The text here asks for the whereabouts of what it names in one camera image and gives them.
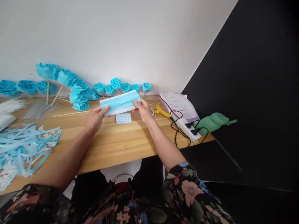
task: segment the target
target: floral dress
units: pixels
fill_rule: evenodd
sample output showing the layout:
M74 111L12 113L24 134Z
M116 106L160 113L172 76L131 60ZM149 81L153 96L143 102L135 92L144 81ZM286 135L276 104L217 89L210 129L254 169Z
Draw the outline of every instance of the floral dress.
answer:
M60 223L56 198L58 189L29 184L0 209L0 223ZM113 185L94 200L82 217L70 202L63 212L68 223L234 223L220 200L213 197L188 163L181 163L168 173L162 188L165 202L135 198L130 180L125 191Z

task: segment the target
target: forearm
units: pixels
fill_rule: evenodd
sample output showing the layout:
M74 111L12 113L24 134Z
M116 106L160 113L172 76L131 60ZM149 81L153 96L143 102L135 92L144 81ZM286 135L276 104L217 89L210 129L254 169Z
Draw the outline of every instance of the forearm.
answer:
M94 134L91 130L83 129L72 143L63 150L61 156L41 168L30 183L49 185L61 190L67 188L77 174L81 160Z
M179 163L185 162L186 159L175 146L175 144L162 131L155 119L146 122L150 135L154 141L157 153L164 164L167 172Z

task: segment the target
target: woman's left hand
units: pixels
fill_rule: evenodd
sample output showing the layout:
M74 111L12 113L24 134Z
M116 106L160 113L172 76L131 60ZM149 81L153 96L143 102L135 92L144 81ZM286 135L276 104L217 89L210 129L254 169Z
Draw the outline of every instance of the woman's left hand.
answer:
M92 134L96 134L100 129L104 115L105 113L107 113L109 108L110 107L107 105L103 109L101 108L101 106L92 109L89 112L89 117L84 129L88 132L92 132Z

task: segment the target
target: floor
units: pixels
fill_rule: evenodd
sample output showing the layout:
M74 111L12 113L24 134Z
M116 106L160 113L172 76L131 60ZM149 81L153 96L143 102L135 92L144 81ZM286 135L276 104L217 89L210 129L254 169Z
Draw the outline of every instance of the floor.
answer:
M141 167L141 159L128 163L123 163L117 166L108 167L101 170L101 173L105 175L107 182L117 178L115 183L127 182L128 178L134 176ZM72 191L75 181L73 180L67 189L64 191L64 195L71 199ZM10 198L12 198L17 192L12 192L4 195L0 195L0 207L2 207Z

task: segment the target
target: wooden stick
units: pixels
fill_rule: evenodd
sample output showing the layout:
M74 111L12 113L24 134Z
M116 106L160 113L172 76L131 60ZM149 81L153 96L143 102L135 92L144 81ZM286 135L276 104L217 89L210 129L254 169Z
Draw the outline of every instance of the wooden stick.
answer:
M48 105L48 103L49 103L49 89L50 89L50 81L49 81L49 79L48 79L48 87L47 87L47 104L46 105Z
M55 103L55 100L56 100L56 98L58 97L60 91L62 90L62 87L63 87L63 85L61 86L60 90L58 91L58 93L57 93L57 95L56 95L54 101L53 101L52 104L51 104L51 106L53 106L53 104Z
M55 115L55 116L53 116L53 117L60 117L60 116L71 115L71 114L78 114L78 113L84 113L84 112L89 112L89 110L81 111L81 112L75 112L75 113L70 113L70 114Z
M64 101L67 101L67 102L71 102L69 100L65 100L65 99L62 99L62 98L59 98L59 97L57 97L57 99L64 100Z

